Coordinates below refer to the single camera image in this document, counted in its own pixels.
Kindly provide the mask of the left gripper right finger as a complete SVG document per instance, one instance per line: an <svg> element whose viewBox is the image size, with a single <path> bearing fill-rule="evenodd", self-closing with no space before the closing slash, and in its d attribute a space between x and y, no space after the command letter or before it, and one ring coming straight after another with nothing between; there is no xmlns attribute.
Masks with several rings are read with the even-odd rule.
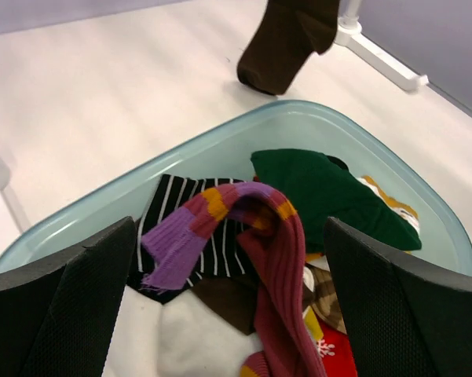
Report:
<svg viewBox="0 0 472 377"><path fill-rule="evenodd" d="M472 277L336 218L324 249L359 376L472 376Z"/></svg>

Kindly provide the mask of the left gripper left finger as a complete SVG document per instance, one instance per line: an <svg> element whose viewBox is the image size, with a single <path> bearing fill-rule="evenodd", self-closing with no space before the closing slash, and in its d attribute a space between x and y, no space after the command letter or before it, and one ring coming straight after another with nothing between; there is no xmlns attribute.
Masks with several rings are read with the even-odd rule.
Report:
<svg viewBox="0 0 472 377"><path fill-rule="evenodd" d="M135 242L127 217L0 273L0 376L100 376Z"/></svg>

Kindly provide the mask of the purple red striped sock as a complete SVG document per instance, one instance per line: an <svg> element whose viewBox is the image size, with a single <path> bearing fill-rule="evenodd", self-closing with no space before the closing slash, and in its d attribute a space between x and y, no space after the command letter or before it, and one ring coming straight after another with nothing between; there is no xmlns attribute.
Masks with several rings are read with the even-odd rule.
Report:
<svg viewBox="0 0 472 377"><path fill-rule="evenodd" d="M254 327L263 349L251 354L242 376L324 376L326 371L302 317L305 236L296 209L278 190L254 181L223 184L190 199L203 221L236 219L248 229L238 235L260 283Z"/></svg>

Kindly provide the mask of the black white striped sock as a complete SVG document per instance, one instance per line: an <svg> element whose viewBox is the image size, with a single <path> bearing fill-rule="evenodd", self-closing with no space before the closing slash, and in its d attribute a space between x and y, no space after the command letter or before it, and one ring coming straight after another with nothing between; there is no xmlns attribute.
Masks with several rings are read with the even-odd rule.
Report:
<svg viewBox="0 0 472 377"><path fill-rule="evenodd" d="M232 178L195 180L164 174L137 223L137 250L127 285L165 304L204 278L254 276L237 241L245 224L224 218L203 221L200 232L190 228L197 216L186 203L206 189L232 183Z"/></svg>

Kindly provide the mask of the brown striped sock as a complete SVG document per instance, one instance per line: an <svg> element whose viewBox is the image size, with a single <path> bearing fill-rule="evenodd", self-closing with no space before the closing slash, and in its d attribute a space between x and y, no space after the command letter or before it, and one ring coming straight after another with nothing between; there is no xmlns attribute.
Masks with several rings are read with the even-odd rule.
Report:
<svg viewBox="0 0 472 377"><path fill-rule="evenodd" d="M245 335L255 333L258 280L254 277L205 277L191 291L236 330Z"/></svg>

